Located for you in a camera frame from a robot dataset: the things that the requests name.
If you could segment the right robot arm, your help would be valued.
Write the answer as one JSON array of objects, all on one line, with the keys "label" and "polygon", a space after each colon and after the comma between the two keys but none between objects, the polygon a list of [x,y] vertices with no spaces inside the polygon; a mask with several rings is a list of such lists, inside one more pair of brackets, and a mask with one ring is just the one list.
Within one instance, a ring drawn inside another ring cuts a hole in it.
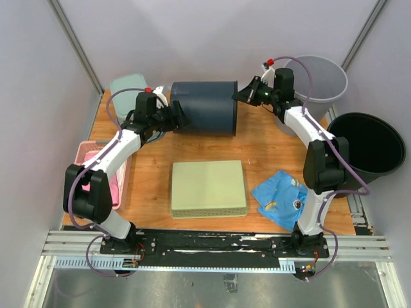
[{"label": "right robot arm", "polygon": [[279,244],[284,253],[299,257],[329,257],[323,224],[332,193],[347,178],[344,162],[349,160],[349,143],[323,129],[295,98],[294,74],[289,68],[268,69],[255,76],[243,89],[234,91],[233,100],[252,106],[270,105],[274,115],[300,138],[306,147],[303,178],[308,195],[301,217],[295,223],[291,239]]}]

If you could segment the dark blue cylindrical bin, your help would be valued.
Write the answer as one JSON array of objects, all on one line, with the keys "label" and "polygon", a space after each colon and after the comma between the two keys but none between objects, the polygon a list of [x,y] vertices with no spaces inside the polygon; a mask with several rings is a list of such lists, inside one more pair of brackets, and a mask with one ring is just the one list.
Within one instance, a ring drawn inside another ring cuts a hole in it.
[{"label": "dark blue cylindrical bin", "polygon": [[179,134],[234,137],[237,126],[237,81],[177,81],[170,99],[178,101],[189,124]]}]

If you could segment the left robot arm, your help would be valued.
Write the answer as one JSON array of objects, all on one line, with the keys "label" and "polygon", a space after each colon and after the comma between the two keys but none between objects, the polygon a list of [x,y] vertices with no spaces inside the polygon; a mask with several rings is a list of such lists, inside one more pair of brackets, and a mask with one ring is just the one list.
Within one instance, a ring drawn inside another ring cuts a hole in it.
[{"label": "left robot arm", "polygon": [[83,164],[66,169],[63,209],[72,224],[80,230],[98,230],[122,253],[132,253],[137,248],[136,227],[114,210],[109,180],[155,132],[172,132],[188,124],[179,101],[167,103],[158,91],[138,89],[134,109],[116,125],[109,143]]}]

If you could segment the teal plastic basket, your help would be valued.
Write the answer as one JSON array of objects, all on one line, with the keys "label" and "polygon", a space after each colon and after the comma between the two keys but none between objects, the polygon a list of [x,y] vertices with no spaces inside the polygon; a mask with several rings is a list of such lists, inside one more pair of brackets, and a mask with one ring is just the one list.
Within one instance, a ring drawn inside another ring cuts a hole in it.
[{"label": "teal plastic basket", "polygon": [[[142,74],[135,73],[112,80],[110,83],[110,93],[115,94],[123,89],[144,89],[146,87],[147,83],[144,76]],[[135,109],[136,97],[138,94],[139,91],[137,90],[125,91],[116,95],[112,100],[116,113],[116,119],[119,124],[122,124],[128,113]]]}]

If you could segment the blue cartoon print cloth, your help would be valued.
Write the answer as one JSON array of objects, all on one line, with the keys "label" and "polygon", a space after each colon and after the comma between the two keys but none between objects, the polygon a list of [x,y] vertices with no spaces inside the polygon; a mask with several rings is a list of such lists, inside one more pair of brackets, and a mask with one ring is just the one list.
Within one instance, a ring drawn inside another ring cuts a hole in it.
[{"label": "blue cartoon print cloth", "polygon": [[258,202],[258,212],[281,228],[292,231],[302,216],[308,189],[298,179],[279,170],[251,191]]}]

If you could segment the aluminium frame rail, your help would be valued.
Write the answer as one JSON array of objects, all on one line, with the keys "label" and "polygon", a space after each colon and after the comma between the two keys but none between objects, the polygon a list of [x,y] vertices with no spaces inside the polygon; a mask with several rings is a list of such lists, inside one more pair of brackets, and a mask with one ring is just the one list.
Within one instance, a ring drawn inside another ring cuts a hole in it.
[{"label": "aluminium frame rail", "polygon": [[[42,249],[44,256],[84,256],[89,243],[95,238],[103,235],[95,231],[79,230],[57,230],[49,231]],[[101,238],[91,244],[89,253],[91,255],[100,254]]]}]

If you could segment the black plastic bin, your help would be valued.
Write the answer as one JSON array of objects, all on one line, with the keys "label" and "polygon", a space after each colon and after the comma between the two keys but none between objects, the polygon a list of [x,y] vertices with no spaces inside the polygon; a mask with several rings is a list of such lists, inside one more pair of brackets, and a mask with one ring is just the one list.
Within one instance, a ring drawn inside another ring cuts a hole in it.
[{"label": "black plastic bin", "polygon": [[349,164],[369,184],[391,175],[406,158],[406,146],[390,124],[373,115],[351,112],[338,116],[328,126],[335,137],[349,143]]}]

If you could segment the pink cloth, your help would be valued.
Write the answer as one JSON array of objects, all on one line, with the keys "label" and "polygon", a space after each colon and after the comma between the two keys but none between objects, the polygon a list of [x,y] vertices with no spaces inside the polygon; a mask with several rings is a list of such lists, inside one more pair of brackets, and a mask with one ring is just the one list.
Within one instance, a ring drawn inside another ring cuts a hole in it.
[{"label": "pink cloth", "polygon": [[[97,150],[86,151],[83,155],[77,154],[75,164],[82,165],[84,162],[92,159],[98,154]],[[115,210],[120,208],[121,194],[123,186],[123,166],[121,166],[116,173],[109,180],[110,193],[112,196],[112,207]]]}]

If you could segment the pink plastic basket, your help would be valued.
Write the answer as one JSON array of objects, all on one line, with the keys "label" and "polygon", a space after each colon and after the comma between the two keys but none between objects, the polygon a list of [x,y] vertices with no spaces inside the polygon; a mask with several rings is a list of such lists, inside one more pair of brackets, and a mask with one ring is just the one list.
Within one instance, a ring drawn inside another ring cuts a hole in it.
[{"label": "pink plastic basket", "polygon": [[[108,140],[81,142],[74,163],[76,165],[82,165],[84,162],[93,158],[108,143]],[[124,211],[126,207],[131,160],[132,157],[128,157],[116,171],[115,175],[109,180],[113,200],[112,208],[118,212]]]}]

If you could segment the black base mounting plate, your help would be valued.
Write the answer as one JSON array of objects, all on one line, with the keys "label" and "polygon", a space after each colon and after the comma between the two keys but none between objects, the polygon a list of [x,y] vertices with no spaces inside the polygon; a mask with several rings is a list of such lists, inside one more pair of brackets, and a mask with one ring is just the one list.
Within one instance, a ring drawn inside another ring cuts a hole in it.
[{"label": "black base mounting plate", "polygon": [[148,265],[251,265],[282,258],[325,259],[328,244],[322,234],[304,237],[290,234],[257,234],[198,230],[136,229],[133,251],[103,239],[100,253],[128,255]]}]

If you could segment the grey plastic bin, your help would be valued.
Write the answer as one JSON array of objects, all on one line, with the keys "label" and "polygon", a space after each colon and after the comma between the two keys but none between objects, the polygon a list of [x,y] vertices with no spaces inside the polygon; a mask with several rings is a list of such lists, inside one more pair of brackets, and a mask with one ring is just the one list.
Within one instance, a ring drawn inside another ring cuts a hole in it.
[{"label": "grey plastic bin", "polygon": [[295,97],[301,101],[310,95],[307,103],[309,113],[317,121],[322,120],[332,104],[345,93],[348,79],[345,71],[333,61],[315,55],[302,55],[289,60],[284,67],[294,73]]}]

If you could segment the light green plastic basket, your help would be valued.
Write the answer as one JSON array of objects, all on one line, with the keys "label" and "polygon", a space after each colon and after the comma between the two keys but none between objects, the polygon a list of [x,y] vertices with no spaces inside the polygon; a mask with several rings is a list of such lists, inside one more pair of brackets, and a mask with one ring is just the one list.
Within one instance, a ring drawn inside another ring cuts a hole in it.
[{"label": "light green plastic basket", "polygon": [[247,192],[241,161],[173,163],[170,214],[174,219],[246,216]]}]

